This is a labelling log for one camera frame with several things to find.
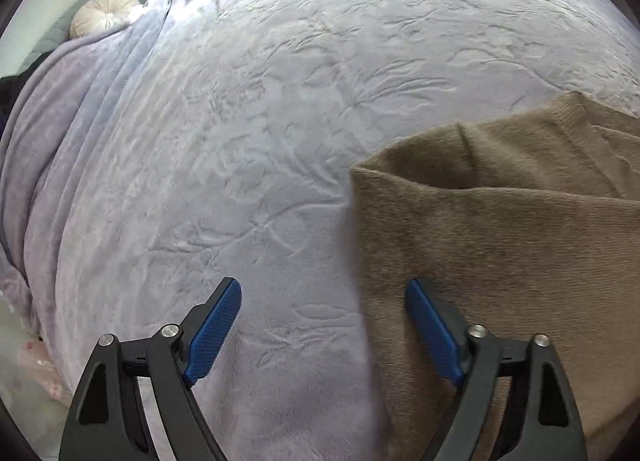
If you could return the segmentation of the brown knit sweater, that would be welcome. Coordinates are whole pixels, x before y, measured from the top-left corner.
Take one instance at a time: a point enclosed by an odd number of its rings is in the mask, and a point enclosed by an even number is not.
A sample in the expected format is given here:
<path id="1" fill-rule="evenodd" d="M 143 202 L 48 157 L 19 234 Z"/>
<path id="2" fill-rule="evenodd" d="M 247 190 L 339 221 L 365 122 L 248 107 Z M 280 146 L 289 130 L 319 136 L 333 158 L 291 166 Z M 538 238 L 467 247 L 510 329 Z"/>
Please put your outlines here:
<path id="1" fill-rule="evenodd" d="M 571 92 L 401 140 L 352 190 L 390 457 L 419 459 L 450 400 L 404 307 L 424 276 L 500 337 L 551 337 L 606 459 L 639 413 L 638 118 Z"/>

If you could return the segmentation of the lavender embossed fleece blanket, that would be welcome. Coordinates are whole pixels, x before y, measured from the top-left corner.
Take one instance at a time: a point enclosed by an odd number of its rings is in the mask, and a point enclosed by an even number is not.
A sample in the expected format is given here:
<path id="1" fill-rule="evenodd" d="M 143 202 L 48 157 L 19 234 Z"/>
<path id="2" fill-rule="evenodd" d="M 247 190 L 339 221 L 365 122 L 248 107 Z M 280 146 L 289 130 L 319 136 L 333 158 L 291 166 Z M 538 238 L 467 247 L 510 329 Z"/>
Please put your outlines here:
<path id="1" fill-rule="evenodd" d="M 104 333 L 242 307 L 195 385 L 231 460 L 393 460 L 352 168 L 577 92 L 639 120 L 609 0 L 149 0 L 60 46 L 1 140 L 1 292 L 75 389 Z"/>

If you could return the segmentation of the round cream cushion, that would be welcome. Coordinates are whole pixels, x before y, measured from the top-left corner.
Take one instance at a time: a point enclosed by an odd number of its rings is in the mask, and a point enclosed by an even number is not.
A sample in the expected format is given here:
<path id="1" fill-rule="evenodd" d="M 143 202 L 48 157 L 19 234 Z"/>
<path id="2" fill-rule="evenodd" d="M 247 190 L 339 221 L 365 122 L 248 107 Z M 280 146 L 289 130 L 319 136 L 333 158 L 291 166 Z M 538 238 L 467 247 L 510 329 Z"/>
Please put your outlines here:
<path id="1" fill-rule="evenodd" d="M 129 25 L 142 13 L 139 0 L 89 0 L 70 21 L 70 38 L 80 39 Z"/>

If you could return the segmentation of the grey-green pillow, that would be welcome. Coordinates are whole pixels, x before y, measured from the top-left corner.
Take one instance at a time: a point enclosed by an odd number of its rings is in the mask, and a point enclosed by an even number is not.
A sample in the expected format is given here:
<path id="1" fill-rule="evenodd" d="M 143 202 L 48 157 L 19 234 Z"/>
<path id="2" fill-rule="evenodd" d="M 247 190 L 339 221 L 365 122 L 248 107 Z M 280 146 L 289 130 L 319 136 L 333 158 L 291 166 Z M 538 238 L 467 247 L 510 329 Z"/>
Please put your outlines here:
<path id="1" fill-rule="evenodd" d="M 12 74 L 26 71 L 39 57 L 52 52 L 64 42 L 86 36 L 98 30 L 106 30 L 122 22 L 138 3 L 149 0 L 76 0 L 47 24 L 34 42 L 27 44 L 28 52 L 15 65 Z"/>

